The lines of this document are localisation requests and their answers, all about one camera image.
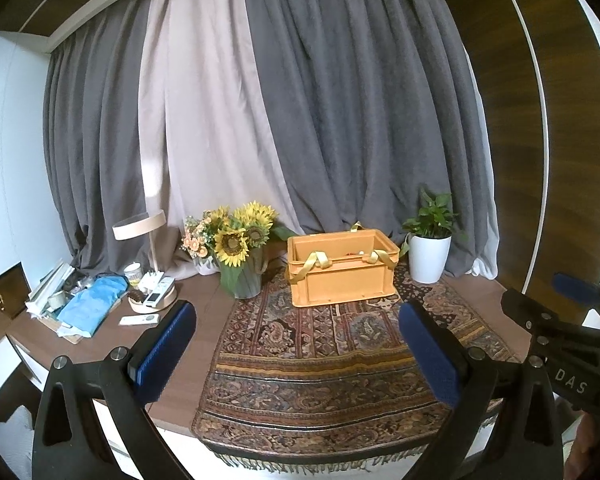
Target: beige curtain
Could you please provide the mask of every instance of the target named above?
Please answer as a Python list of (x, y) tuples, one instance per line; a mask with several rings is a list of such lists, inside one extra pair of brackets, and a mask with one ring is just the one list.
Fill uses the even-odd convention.
[(162, 208), (160, 260), (176, 255), (186, 215), (251, 200), (302, 233), (260, 91), (244, 0), (152, 0), (142, 54), (139, 135), (149, 210)]

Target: sunflower bouquet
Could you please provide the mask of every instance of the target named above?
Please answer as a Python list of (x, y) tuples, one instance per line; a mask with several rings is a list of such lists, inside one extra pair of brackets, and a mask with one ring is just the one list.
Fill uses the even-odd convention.
[(272, 236), (286, 240), (295, 235), (277, 218), (275, 209), (259, 202), (233, 211), (227, 206), (205, 211), (201, 219), (190, 216), (185, 220), (182, 248), (192, 258), (214, 258), (222, 284), (234, 292), (250, 255), (262, 259), (262, 248)]

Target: sunflower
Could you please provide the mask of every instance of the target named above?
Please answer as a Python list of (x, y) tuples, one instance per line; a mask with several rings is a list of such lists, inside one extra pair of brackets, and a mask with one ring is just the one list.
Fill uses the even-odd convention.
[(245, 229), (225, 227), (215, 234), (216, 255), (225, 265), (240, 267), (247, 259), (249, 250), (244, 239), (244, 231)]
[(216, 220), (221, 220), (226, 218), (229, 215), (229, 206), (221, 206), (218, 209), (213, 209), (212, 211), (207, 211), (206, 215), (208, 218), (211, 218), (212, 222)]
[(244, 237), (251, 247), (262, 247), (269, 240), (269, 229), (260, 224), (253, 224), (247, 227)]
[(278, 214), (276, 210), (260, 202), (249, 202), (234, 211), (234, 216), (244, 225), (260, 224), (267, 230)]

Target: patterned rug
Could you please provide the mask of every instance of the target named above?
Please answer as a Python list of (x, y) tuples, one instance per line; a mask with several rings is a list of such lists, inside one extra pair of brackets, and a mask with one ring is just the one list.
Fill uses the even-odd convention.
[(450, 286), (416, 283), (405, 264), (395, 269), (399, 297), (315, 308), (293, 307), (282, 269), (266, 278), (256, 298), (235, 303), (192, 425), (229, 465), (332, 471), (419, 452), (448, 409), (400, 336), (410, 298), (464, 346), (513, 359)]

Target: metal screw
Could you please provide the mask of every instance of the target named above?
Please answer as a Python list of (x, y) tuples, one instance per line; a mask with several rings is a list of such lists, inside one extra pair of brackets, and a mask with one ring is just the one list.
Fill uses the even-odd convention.
[(487, 357), (487, 354), (484, 353), (484, 350), (482, 348), (478, 348), (477, 346), (472, 346), (469, 348), (467, 353), (474, 361), (482, 361), (485, 357)]
[(528, 361), (533, 368), (542, 368), (542, 364), (544, 364), (542, 362), (542, 359), (539, 358), (537, 355), (530, 355)]
[(64, 355), (61, 355), (60, 357), (56, 357), (54, 359), (54, 368), (56, 368), (57, 370), (59, 370), (60, 368), (64, 368), (64, 365), (67, 362), (67, 358)]
[(119, 346), (117, 348), (114, 348), (109, 355), (114, 361), (120, 361), (120, 359), (125, 358), (126, 352), (127, 350), (125, 347)]

